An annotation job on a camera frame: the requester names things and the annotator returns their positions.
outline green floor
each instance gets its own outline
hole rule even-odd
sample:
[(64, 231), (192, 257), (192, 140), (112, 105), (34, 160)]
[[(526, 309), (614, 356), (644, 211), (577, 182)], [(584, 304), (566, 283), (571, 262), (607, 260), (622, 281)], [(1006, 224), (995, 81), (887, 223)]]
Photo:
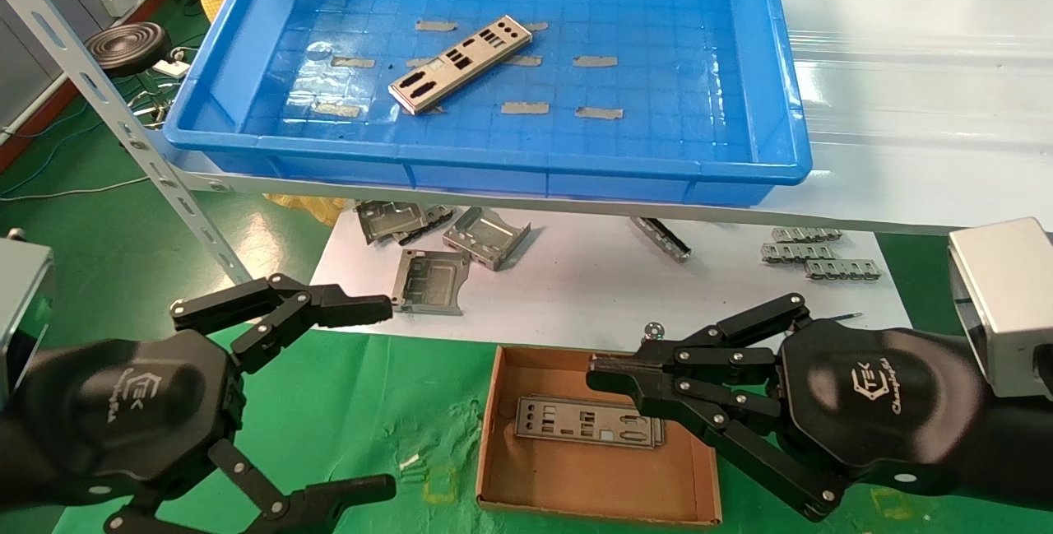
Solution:
[[(199, 35), (207, 25), (201, 16), (185, 17), (183, 8), (174, 2), (156, 14), (155, 20), (168, 28), (176, 42)], [(76, 113), (82, 105), (78, 100), (67, 113)], [(11, 170), (0, 175), (0, 192), (36, 171), (61, 137), (95, 122), (98, 118), (87, 111), (77, 120), (34, 140)], [(16, 194), (97, 187), (140, 175), (135, 162), (101, 126), (67, 141), (44, 174)], [(329, 235), (326, 226), (305, 212), (280, 207), (256, 194), (200, 194), (199, 199), (253, 275), (281, 271), (310, 279)], [(147, 182), (102, 194), (0, 203), (0, 230), (12, 226), (23, 228), (32, 241), (55, 250), (59, 308), (51, 336), (63, 342), (165, 336), (171, 332), (166, 321), (170, 302), (213, 291), (226, 281)], [(915, 328), (959, 333), (955, 313), (948, 302), (946, 239), (883, 235), (880, 243)], [(721, 471), (736, 472), (727, 464)], [(860, 490), (854, 495), (860, 498), (874, 495), (869, 488), (857, 489)], [(888, 503), (882, 507), (886, 501), (873, 499), (873, 511), (879, 518), (876, 527), (872, 526), (875, 516), (856, 518), (847, 514), (814, 527), (793, 515), (779, 514), (778, 519), (787, 528), (778, 530), (962, 533), (992, 531), (999, 525), (1037, 531), (1038, 523), (1049, 523), (1045, 514), (980, 501), (933, 501), (902, 495), (889, 499), (895, 507)], [(737, 523), (731, 520), (730, 523), (738, 532), (764, 531), (750, 528), (751, 508), (756, 508), (749, 498), (729, 497), (726, 491), (723, 502), (726, 512), (737, 516)], [(869, 498), (863, 505), (871, 505)], [(896, 509), (899, 507), (914, 510), (899, 511)], [(0, 532), (45, 532), (57, 515), (55, 510), (43, 510), (3, 516)], [(764, 519), (755, 525), (771, 526), (772, 521)]]

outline black robotic arm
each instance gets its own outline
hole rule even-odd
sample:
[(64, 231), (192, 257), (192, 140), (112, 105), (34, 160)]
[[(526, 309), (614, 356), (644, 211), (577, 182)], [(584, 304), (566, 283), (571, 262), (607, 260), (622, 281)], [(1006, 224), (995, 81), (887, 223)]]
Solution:
[[(314, 484), (284, 495), (234, 447), (253, 374), (311, 327), (391, 318), (386, 295), (347, 297), (273, 275), (177, 301), (177, 333), (41, 351), (0, 413), (0, 510), (83, 506), (133, 496), (112, 534), (200, 531), (154, 517), (220, 469), (260, 510), (246, 534), (332, 532), (351, 506), (390, 499), (389, 475)], [(226, 353), (206, 335), (262, 317)]]
[[(746, 349), (784, 331), (778, 354)], [(1053, 509), (1053, 402), (994, 396), (963, 338), (813, 320), (790, 294), (682, 341), (595, 355), (587, 380), (682, 424), (813, 521), (855, 482)]]

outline metal shelf rack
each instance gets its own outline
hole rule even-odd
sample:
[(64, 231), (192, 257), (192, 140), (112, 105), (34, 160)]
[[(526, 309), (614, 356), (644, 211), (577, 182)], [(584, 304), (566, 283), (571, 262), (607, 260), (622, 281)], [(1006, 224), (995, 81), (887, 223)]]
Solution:
[[(996, 59), (1000, 76), (1015, 76), (1020, 87), (1013, 88), (1019, 95), (1038, 92), (1037, 84), (1042, 79), (1035, 74), (1035, 62), (1046, 66), (1048, 55), (1041, 46), (1048, 43), (1033, 43), (1029, 50), (1026, 43), (1006, 50), (1004, 45), (991, 51), (1010, 51), (1009, 54), (977, 54), (971, 51), (985, 42), (980, 32), (960, 32), (955, 43), (948, 47), (935, 46), (928, 36), (911, 36), (911, 31), (890, 31), (880, 43), (872, 36), (865, 36), (861, 24), (854, 31), (853, 23), (842, 23), (841, 28), (829, 33), (836, 42), (815, 42), (821, 33), (809, 32), (797, 35), (791, 27), (791, 39), (797, 54), (797, 74), (802, 79), (804, 93), (821, 95), (819, 84), (841, 81), (846, 72), (856, 74), (857, 83), (876, 84), (870, 92), (873, 103), (858, 103), (854, 111), (842, 110), (838, 117), (827, 115), (827, 111), (808, 117), (812, 125), (812, 144), (815, 170), (801, 186), (777, 187), (758, 209), (721, 209), (689, 206), (661, 203), (624, 203), (624, 201), (575, 201), (538, 199), (537, 197), (501, 197), (490, 194), (443, 194), (420, 192), (420, 190), (398, 190), (379, 186), (335, 185), (326, 182), (287, 181), (269, 178), (244, 177), (244, 175), (223, 174), (205, 156), (180, 152), (173, 149), (161, 133), (143, 127), (125, 106), (120, 93), (99, 70), (77, 39), (72, 28), (49, 0), (6, 0), (56, 62), (68, 74), (92, 107), (110, 126), (113, 134), (124, 144), (128, 154), (139, 163), (151, 182), (160, 190), (168, 203), (199, 242), (211, 253), (217, 263), (235, 282), (251, 279), (244, 264), (238, 259), (222, 234), (195, 199), (194, 192), (249, 192), (304, 194), (319, 197), (350, 197), (351, 199), (428, 201), (435, 204), (482, 205), (504, 209), (534, 209), (579, 214), (616, 216), (657, 216), (665, 219), (706, 220), (728, 223), (767, 223), (767, 225), (804, 225), (839, 228), (840, 230), (886, 231), (925, 234), (942, 234), (953, 228), (981, 225), (1017, 216), (1036, 216), (1047, 228), (1053, 228), (1053, 163), (1047, 158), (1048, 137), (1031, 134), (1034, 128), (1053, 126), (1053, 113), (1042, 107), (1031, 107), (1027, 117), (1012, 118), (1008, 126), (989, 133), (986, 139), (977, 141), (967, 133), (947, 134), (918, 130), (915, 132), (906, 111), (889, 111), (879, 100), (891, 100), (889, 96), (902, 95), (902, 87), (889, 83), (889, 76), (896, 77), (896, 83), (903, 87), (928, 84), (929, 92), (963, 92), (957, 77), (948, 74), (960, 73), (963, 66), (987, 65), (985, 59)], [(788, 20), (793, 17), (809, 17), (819, 13), (822, 5), (790, 5)], [(838, 0), (867, 2), (872, 0)], [(1025, 6), (1011, 4), (1013, 0), (970, 0), (977, 9), (992, 9), (995, 6), (999, 31), (1011, 24), (1033, 21), (1033, 13)], [(902, 1), (899, 9), (913, 9), (914, 1)], [(869, 9), (850, 9), (871, 16)], [(881, 21), (905, 21), (902, 17), (885, 17)], [(877, 68), (856, 68), (853, 62), (887, 62)], [(1002, 70), (1002, 61), (1021, 62), (1018, 70), (1008, 65)], [(818, 96), (820, 105), (823, 96)], [(900, 100), (909, 100), (903, 96)], [(838, 106), (824, 103), (827, 106)], [(849, 122), (845, 113), (851, 115)], [(881, 133), (867, 134), (873, 126), (874, 114), (878, 113), (898, 125)], [(931, 106), (925, 115), (933, 115), (928, 124), (937, 126), (941, 122), (961, 124), (960, 117), (951, 118), (945, 107)], [(1020, 121), (1030, 121), (1022, 125)]]

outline cardboard tray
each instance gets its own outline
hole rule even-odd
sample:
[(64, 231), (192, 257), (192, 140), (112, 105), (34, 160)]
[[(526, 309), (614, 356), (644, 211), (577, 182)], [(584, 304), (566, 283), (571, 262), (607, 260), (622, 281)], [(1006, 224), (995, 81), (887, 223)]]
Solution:
[(719, 525), (716, 454), (679, 424), (665, 422), (665, 444), (655, 450), (516, 437), (522, 396), (627, 401), (585, 384), (591, 355), (497, 349), (479, 453), (479, 506), (699, 530)]

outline tek logo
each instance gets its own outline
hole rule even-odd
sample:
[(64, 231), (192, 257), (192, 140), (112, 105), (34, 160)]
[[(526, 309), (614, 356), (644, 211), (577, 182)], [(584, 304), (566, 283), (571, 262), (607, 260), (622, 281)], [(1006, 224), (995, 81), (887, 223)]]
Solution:
[(892, 363), (881, 358), (879, 370), (870, 369), (870, 363), (857, 361), (858, 368), (852, 369), (852, 388), (869, 399), (877, 400), (892, 393), (892, 412), (899, 415), (903, 412), (902, 399), (899, 396), (899, 379)]
[(870, 369), (870, 363), (857, 362), (856, 365), (858, 368), (852, 369), (852, 388), (856, 392), (872, 400), (889, 394), (889, 378), (885, 376), (885, 372), (874, 372)]
[(157, 389), (161, 385), (163, 378), (155, 376), (150, 372), (132, 376), (135, 368), (128, 368), (117, 378), (113, 392), (110, 395), (110, 410), (106, 413), (106, 422), (112, 423), (117, 420), (117, 413), (121, 410), (121, 401), (132, 400), (132, 409), (143, 409), (143, 401), (157, 396)]

